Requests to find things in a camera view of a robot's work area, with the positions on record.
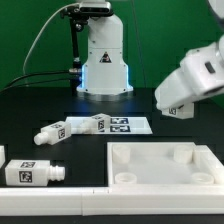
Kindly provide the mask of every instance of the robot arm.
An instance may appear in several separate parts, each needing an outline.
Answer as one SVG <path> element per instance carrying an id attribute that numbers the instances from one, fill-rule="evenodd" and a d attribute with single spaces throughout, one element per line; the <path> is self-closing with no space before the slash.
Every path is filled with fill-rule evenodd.
<path id="1" fill-rule="evenodd" d="M 223 0 L 209 1 L 224 20 Z M 224 93 L 224 36 L 218 43 L 190 50 L 155 91 L 157 108 L 163 115 L 186 119 L 194 116 L 193 102 Z"/>

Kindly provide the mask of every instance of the white cylindrical object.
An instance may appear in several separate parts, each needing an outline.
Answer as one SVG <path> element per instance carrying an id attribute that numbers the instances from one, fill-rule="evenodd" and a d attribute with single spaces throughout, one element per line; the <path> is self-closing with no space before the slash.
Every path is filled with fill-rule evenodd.
<path id="1" fill-rule="evenodd" d="M 188 164 L 192 162 L 193 148 L 189 145 L 177 145 L 174 148 L 173 159 L 177 163 Z"/>
<path id="2" fill-rule="evenodd" d="M 48 169 L 48 179 L 49 180 L 57 180 L 61 181 L 64 180 L 65 178 L 65 168 L 64 167 L 59 167 L 59 166 L 50 166 Z"/>
<path id="3" fill-rule="evenodd" d="M 113 162 L 127 164 L 130 161 L 131 148 L 124 144 L 113 145 Z"/>
<path id="4" fill-rule="evenodd" d="M 47 186 L 49 180 L 64 180 L 65 168 L 52 167 L 48 160 L 11 160 L 5 177 L 8 186 Z"/>
<path id="5" fill-rule="evenodd" d="M 50 144 L 54 145 L 71 136 L 71 124 L 59 121 L 54 124 L 41 128 L 41 133 L 34 137 L 37 145 Z"/>
<path id="6" fill-rule="evenodd" d="M 133 173 L 119 173 L 115 176 L 116 184 L 136 184 L 137 176 Z"/>
<path id="7" fill-rule="evenodd" d="M 34 137 L 34 142 L 36 145 L 46 144 L 49 140 L 49 134 L 47 132 L 42 132 Z"/>
<path id="8" fill-rule="evenodd" d="M 102 113 L 88 117 L 73 129 L 73 132 L 75 134 L 95 134 L 98 131 L 104 131 L 110 128 L 110 119 L 109 115 Z"/>
<path id="9" fill-rule="evenodd" d="M 214 184 L 214 177 L 207 173 L 194 173 L 191 175 L 192 184 L 210 185 Z"/>

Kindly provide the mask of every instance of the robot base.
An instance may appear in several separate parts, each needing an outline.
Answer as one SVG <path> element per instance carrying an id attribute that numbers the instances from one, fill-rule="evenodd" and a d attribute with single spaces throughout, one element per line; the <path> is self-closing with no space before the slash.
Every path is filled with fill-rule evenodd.
<path id="1" fill-rule="evenodd" d="M 92 94 L 87 92 L 77 93 L 78 97 L 94 101 L 119 101 L 133 97 L 133 91 L 127 91 L 119 94 Z"/>

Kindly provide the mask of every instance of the white block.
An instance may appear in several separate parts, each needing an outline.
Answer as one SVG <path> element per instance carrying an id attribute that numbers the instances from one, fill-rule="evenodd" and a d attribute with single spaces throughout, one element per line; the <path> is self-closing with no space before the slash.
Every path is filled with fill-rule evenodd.
<path id="1" fill-rule="evenodd" d="M 0 168 L 5 163 L 5 149 L 4 146 L 0 146 Z"/>

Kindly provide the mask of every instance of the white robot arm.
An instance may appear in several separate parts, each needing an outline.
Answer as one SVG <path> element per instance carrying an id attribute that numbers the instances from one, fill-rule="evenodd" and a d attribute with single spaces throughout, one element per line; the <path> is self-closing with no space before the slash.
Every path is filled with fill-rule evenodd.
<path id="1" fill-rule="evenodd" d="M 224 1 L 209 0 L 218 19 L 224 19 Z M 180 119 L 194 116 L 193 102 L 224 93 L 224 36 L 218 43 L 190 50 L 155 91 L 163 115 Z"/>
<path id="2" fill-rule="evenodd" d="M 105 0 L 78 2 L 77 14 L 90 15 L 87 20 L 88 59 L 82 66 L 78 96 L 97 101 L 130 97 L 133 87 L 129 85 L 128 65 L 123 60 L 122 21 Z M 111 12 L 109 16 L 101 16 L 107 11 Z"/>

